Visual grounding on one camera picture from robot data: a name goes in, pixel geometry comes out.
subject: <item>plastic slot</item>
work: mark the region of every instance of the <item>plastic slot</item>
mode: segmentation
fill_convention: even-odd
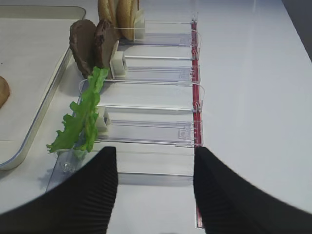
[[[193,111],[192,85],[106,83],[99,106],[123,109]]]
[[[190,23],[150,21],[145,23],[145,28],[128,29],[134,30],[134,41],[121,39],[121,45],[193,46],[192,26]],[[144,37],[136,38],[136,33],[138,35],[144,35]]]
[[[107,82],[191,85],[195,68],[192,66],[180,67],[128,67],[126,76],[115,75]]]
[[[194,123],[112,120],[109,135],[99,135],[98,140],[194,147]]]
[[[118,51],[123,51],[126,59],[169,59],[189,61],[194,59],[192,50],[188,47],[120,45]]]
[[[159,145],[144,151],[141,147],[127,147],[121,150],[125,143],[99,143],[94,145],[92,152],[78,159],[73,151],[67,151],[57,157],[52,175],[46,191],[58,186],[68,179],[72,174],[88,163],[103,147],[117,147],[118,175],[120,183],[133,184],[147,182],[150,184],[169,184],[192,182],[193,176],[193,149],[175,148],[175,153],[168,151],[172,146]]]

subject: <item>bun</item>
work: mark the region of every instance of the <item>bun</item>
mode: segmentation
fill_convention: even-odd
[[[0,77],[0,108],[10,96],[10,87],[3,77]]]
[[[117,6],[117,21],[123,36],[133,41],[134,40],[134,22],[138,11],[138,0],[119,0]]]
[[[97,0],[97,11],[99,20],[109,20],[115,28],[118,28],[116,19],[118,0]],[[121,38],[119,30],[116,30],[116,35]]]

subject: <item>white tray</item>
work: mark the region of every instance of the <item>white tray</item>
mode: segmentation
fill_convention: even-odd
[[[23,162],[71,55],[79,7],[0,6],[0,76],[11,95],[0,109],[0,170]]]

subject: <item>white table surface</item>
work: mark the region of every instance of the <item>white table surface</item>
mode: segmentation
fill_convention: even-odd
[[[97,21],[96,0],[0,3],[79,5]],[[312,65],[281,0],[200,0],[198,30],[204,145],[253,185],[312,213]],[[34,154],[1,173],[0,186],[10,185],[11,196],[0,190],[0,211],[42,194],[54,163]],[[36,175],[23,173],[34,169]],[[29,184],[38,187],[38,175],[41,188],[30,190]],[[191,185],[121,185],[118,192],[110,233],[203,233],[195,229]]]

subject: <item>lettuce leaf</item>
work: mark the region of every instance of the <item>lettuce leaf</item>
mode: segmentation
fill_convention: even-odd
[[[58,136],[51,145],[46,145],[48,151],[53,153],[61,149],[72,149],[83,136],[83,143],[75,149],[91,152],[94,142],[98,136],[96,120],[98,118],[97,105],[100,101],[100,94],[103,83],[108,76],[109,69],[93,68],[93,72],[88,76],[89,87],[81,94],[79,104],[74,101],[70,104],[70,109],[74,112],[71,116],[64,115],[64,131],[58,130]]]

